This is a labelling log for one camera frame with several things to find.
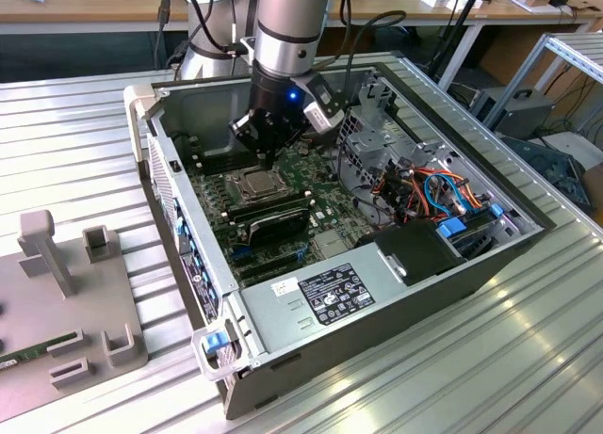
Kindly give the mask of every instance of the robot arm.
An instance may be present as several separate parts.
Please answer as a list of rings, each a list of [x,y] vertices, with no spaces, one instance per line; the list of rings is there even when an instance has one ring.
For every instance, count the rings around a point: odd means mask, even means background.
[[[312,70],[327,2],[259,1],[249,110],[231,129],[266,169],[308,122],[324,133],[343,120],[343,94]],[[303,108],[306,94],[313,101]]]

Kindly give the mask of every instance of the warning label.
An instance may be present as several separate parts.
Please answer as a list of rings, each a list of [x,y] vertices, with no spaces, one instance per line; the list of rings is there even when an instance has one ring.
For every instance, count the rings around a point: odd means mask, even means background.
[[[349,263],[300,281],[299,286],[324,326],[375,303]]]

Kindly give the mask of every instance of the blue cable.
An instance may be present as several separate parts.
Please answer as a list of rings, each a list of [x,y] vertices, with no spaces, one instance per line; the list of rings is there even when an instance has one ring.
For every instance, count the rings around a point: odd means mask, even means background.
[[[459,200],[459,202],[461,203],[463,208],[470,213],[473,212],[473,207],[471,206],[471,203],[469,203],[463,197],[463,194],[461,194],[461,191],[456,186],[456,183],[454,183],[454,180],[452,180],[450,177],[448,177],[447,175],[444,175],[442,173],[433,173],[432,175],[430,175],[429,177],[427,177],[425,179],[425,184],[424,184],[425,196],[427,197],[427,200],[431,205],[433,205],[438,210],[441,210],[444,213],[446,213],[448,217],[451,216],[450,211],[444,205],[440,205],[438,203],[435,203],[435,201],[433,201],[432,192],[430,191],[430,187],[429,187],[429,181],[430,181],[431,177],[440,177],[446,183],[448,183],[448,185],[454,190],[454,194],[456,195],[457,199]]]
[[[309,245],[305,245],[303,248],[296,250],[295,253],[297,253],[298,255],[298,262],[303,261],[303,259],[305,258],[305,254],[309,249]]]
[[[446,213],[446,216],[450,217],[450,211],[448,210],[448,208],[446,208],[446,206],[444,205],[440,205],[439,203],[436,203],[433,199],[432,199],[432,192],[430,191],[430,179],[431,177],[433,177],[435,175],[430,175],[429,177],[427,177],[425,179],[425,183],[423,185],[423,189],[425,192],[425,196],[427,197],[427,201],[433,205],[435,208],[437,208],[440,211],[443,211],[444,213]]]

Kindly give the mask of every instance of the aluminum workbench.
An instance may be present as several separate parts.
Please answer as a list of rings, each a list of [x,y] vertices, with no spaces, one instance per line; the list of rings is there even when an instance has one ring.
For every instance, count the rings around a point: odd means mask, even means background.
[[[0,431],[603,431],[603,232],[405,60],[400,75],[558,225],[472,297],[247,416],[226,421],[199,374],[190,325],[131,154],[129,73],[0,86],[0,253],[17,215],[48,207],[56,241],[106,224],[122,249],[147,365],[11,419]],[[400,116],[422,138],[431,128]]]

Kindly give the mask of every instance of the circuit board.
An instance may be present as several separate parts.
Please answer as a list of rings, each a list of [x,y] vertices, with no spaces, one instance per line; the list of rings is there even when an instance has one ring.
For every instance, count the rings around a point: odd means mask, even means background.
[[[329,156],[299,142],[284,149],[277,164],[268,172],[259,168],[216,175],[202,175],[197,169],[187,171],[240,284],[249,286],[352,249],[360,237],[375,230],[354,207],[353,197],[333,177],[331,164]],[[297,194],[306,197],[299,197],[287,207],[307,209],[309,222],[307,228],[290,237],[251,247],[245,237],[245,226],[253,219],[243,223],[225,219],[224,214],[229,210],[268,205],[286,197],[295,199]],[[270,209],[264,210],[255,219],[272,213]]]

